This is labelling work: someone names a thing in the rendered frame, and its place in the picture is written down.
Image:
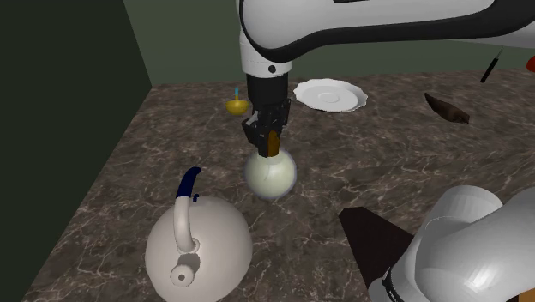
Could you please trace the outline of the round pale flask brown neck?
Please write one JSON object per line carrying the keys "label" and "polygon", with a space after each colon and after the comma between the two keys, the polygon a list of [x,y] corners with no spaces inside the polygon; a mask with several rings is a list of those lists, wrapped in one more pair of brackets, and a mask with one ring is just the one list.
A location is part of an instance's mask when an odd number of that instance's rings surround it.
{"label": "round pale flask brown neck", "polygon": [[268,157],[258,152],[247,159],[243,175],[249,188],[259,197],[276,199],[287,194],[297,180],[297,165],[292,156],[280,147],[274,130],[267,137]]}

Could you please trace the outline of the yellow spinning top blue stem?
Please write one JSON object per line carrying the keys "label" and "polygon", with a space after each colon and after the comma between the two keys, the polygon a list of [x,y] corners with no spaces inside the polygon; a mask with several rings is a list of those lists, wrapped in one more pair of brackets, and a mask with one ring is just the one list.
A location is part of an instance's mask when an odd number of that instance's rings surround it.
{"label": "yellow spinning top blue stem", "polygon": [[249,108],[249,102],[247,100],[241,100],[239,97],[239,88],[235,87],[234,89],[234,99],[228,100],[225,103],[226,110],[235,116],[243,115],[247,112]]}

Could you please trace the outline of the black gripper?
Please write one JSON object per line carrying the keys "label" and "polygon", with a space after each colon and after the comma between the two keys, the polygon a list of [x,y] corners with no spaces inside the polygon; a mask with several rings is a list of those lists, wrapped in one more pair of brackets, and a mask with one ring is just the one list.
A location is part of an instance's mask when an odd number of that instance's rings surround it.
{"label": "black gripper", "polygon": [[287,124],[292,100],[288,97],[288,74],[260,78],[247,75],[247,89],[249,100],[253,104],[253,113],[242,121],[243,132],[249,143],[253,144],[262,157],[269,157],[268,134],[269,128],[261,121],[267,117],[274,119],[274,130],[281,137],[283,128]]}

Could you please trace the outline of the black slim kitchen tool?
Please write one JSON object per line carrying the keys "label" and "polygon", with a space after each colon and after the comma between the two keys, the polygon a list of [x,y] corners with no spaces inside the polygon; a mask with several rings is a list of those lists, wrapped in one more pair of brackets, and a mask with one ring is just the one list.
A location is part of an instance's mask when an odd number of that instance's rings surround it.
{"label": "black slim kitchen tool", "polygon": [[504,47],[502,47],[500,49],[500,51],[496,54],[496,56],[490,62],[488,68],[486,69],[486,71],[484,72],[484,74],[482,75],[482,77],[480,79],[481,83],[485,83],[487,81],[488,77],[490,76],[490,73],[496,67],[496,64],[498,63],[498,61],[500,59],[500,56],[502,55],[503,49],[504,49]]}

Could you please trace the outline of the dark brown elongated object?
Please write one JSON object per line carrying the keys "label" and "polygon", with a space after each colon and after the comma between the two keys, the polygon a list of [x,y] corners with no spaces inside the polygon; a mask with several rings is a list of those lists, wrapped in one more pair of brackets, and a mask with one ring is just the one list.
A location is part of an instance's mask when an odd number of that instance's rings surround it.
{"label": "dark brown elongated object", "polygon": [[460,108],[448,102],[439,100],[428,93],[425,93],[424,97],[430,108],[441,118],[452,123],[469,124],[470,115],[462,111]]}

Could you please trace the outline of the dark robot stand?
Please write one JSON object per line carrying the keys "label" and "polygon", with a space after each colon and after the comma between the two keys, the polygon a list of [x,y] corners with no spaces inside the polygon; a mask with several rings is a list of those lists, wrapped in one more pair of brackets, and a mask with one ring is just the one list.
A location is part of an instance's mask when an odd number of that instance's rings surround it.
{"label": "dark robot stand", "polygon": [[339,220],[367,288],[397,263],[413,239],[364,207],[344,208]]}

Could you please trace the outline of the white scalloped plate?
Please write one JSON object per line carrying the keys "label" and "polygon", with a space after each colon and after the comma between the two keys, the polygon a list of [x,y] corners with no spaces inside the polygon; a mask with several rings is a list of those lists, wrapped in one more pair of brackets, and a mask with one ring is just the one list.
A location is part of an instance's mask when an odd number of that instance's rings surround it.
{"label": "white scalloped plate", "polygon": [[330,78],[301,82],[293,93],[307,107],[330,113],[352,112],[365,106],[368,99],[360,87]]}

